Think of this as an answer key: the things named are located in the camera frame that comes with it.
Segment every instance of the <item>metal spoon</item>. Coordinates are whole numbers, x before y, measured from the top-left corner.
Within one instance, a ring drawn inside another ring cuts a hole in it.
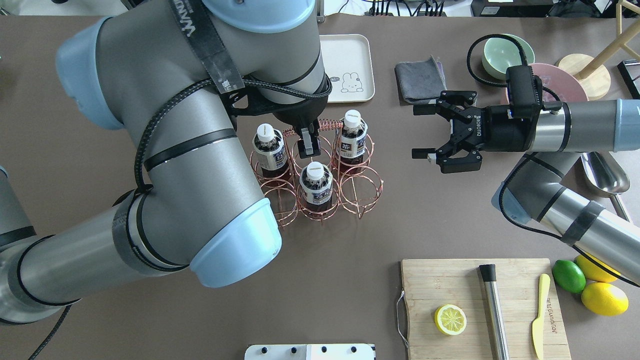
[[[619,217],[631,222],[620,194],[629,190],[627,173],[609,152],[584,152],[580,155],[588,183],[599,196],[611,199]]]

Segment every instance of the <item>gray cloth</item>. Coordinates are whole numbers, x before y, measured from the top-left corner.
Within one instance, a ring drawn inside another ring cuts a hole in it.
[[[396,64],[396,79],[404,101],[415,104],[429,104],[446,90],[444,71],[436,60],[402,62]]]

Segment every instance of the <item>copper wire rack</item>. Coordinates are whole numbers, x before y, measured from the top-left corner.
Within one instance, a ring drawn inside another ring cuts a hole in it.
[[[285,148],[289,155],[289,168],[278,177],[265,177],[260,171],[260,165],[254,156],[249,156],[253,173],[260,183],[264,195],[271,200],[271,207],[278,225],[285,227],[302,213],[307,219],[324,222],[334,216],[340,208],[362,218],[375,207],[382,194],[384,180],[377,171],[369,166],[375,143],[367,134],[365,141],[365,155],[361,163],[347,164],[340,160],[340,145],[342,121],[319,119],[320,132],[333,131],[333,141],[321,135],[320,156],[301,159],[297,146],[289,146],[291,140],[298,135],[293,128],[285,129]],[[333,174],[332,205],[325,211],[312,211],[307,207],[304,193],[300,186],[300,174],[311,161],[325,164]]]

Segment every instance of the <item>gray table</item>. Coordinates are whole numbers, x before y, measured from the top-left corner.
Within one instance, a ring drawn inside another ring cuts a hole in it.
[[[54,72],[58,46],[96,18],[0,17],[0,163],[39,234],[58,233],[108,208],[134,187],[134,147],[125,131],[88,122]],[[438,117],[413,117],[398,101],[393,66],[439,57],[449,88],[479,90],[481,106],[500,90],[474,83],[465,70],[468,46],[480,35],[509,32],[527,39],[538,61],[554,63],[582,52],[595,55],[614,38],[613,20],[384,19],[338,15],[321,33],[361,33],[371,43],[375,97],[363,104],[329,105],[324,117],[360,110],[376,140],[371,165],[385,180],[378,207],[358,220],[341,211],[324,225],[297,220],[283,231],[280,255],[265,269],[226,288],[199,284],[188,270],[88,296],[74,305],[42,359],[242,359],[256,343],[375,343],[378,359],[402,359],[394,301],[403,258],[572,259],[557,240],[509,225],[490,198],[519,154],[487,154],[479,172],[442,175],[410,158],[411,147],[448,139]],[[640,39],[630,46],[640,47]],[[613,67],[607,98],[629,98]],[[241,119],[245,144],[271,117]],[[634,180],[637,152],[617,154]],[[569,183],[576,183],[571,177]],[[626,193],[640,219],[640,188]],[[636,289],[622,316],[590,313],[560,291],[574,359],[631,359],[640,315]],[[25,359],[57,315],[0,329],[0,358]]]

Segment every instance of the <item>bottle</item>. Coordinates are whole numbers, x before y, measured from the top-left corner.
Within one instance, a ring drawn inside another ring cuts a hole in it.
[[[253,149],[264,177],[280,177],[289,180],[289,157],[282,133],[269,124],[258,126],[253,137]]]
[[[331,208],[333,175],[328,167],[312,161],[300,174],[300,186],[309,211],[321,213]]]
[[[352,167],[350,165],[362,163],[368,126],[362,120],[358,110],[347,111],[342,119],[342,124],[340,173],[345,173]]]

